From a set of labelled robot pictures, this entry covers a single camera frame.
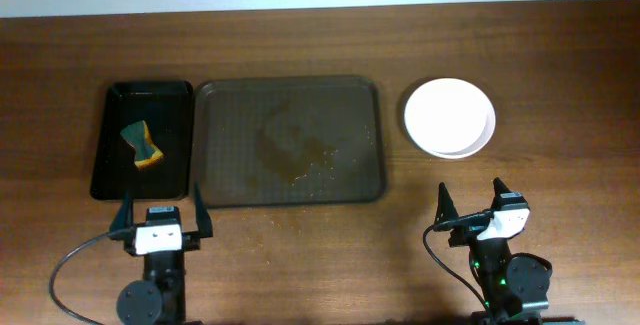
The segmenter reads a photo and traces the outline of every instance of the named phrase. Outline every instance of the small black tray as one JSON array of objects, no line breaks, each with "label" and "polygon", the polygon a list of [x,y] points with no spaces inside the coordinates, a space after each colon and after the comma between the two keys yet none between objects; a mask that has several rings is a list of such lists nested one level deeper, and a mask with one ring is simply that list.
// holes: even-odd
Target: small black tray
[{"label": "small black tray", "polygon": [[191,181],[214,208],[374,201],[378,112],[359,76],[212,82],[196,96]]},{"label": "small black tray", "polygon": [[[187,194],[193,89],[186,81],[127,82],[109,88],[91,180],[98,200],[179,199]],[[120,136],[126,126],[145,120],[164,158],[140,171],[135,151]]]}]

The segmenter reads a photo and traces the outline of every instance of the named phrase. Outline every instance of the wood grain surface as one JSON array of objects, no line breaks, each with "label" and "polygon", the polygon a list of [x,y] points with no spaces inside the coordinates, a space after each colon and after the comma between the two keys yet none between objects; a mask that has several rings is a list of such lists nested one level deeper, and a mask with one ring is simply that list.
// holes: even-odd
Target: wood grain surface
[{"label": "wood grain surface", "polygon": [[[640,322],[640,0],[0,20],[0,322],[72,323],[47,281],[118,208],[89,196],[114,81],[333,74],[378,86],[386,195],[211,211],[215,237],[187,255],[189,319],[441,323],[480,310],[420,238],[439,182],[466,214],[489,206],[500,176],[532,209],[512,251],[554,264],[546,314]],[[407,93],[437,77],[477,84],[496,108],[493,139],[469,159],[428,156],[401,130]],[[190,200],[177,204],[193,229]],[[436,253],[471,280],[467,250],[446,239],[431,237]],[[141,272],[119,244],[99,244],[62,270],[58,293],[113,324]]]}]

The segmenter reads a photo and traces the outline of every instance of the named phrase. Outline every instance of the white bowl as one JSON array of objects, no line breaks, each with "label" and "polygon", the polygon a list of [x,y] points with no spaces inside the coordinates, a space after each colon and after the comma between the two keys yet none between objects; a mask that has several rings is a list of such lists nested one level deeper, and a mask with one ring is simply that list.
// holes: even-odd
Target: white bowl
[{"label": "white bowl", "polygon": [[487,95],[475,85],[443,78],[411,94],[404,124],[422,150],[444,159],[461,159],[489,142],[496,129],[496,113]]}]

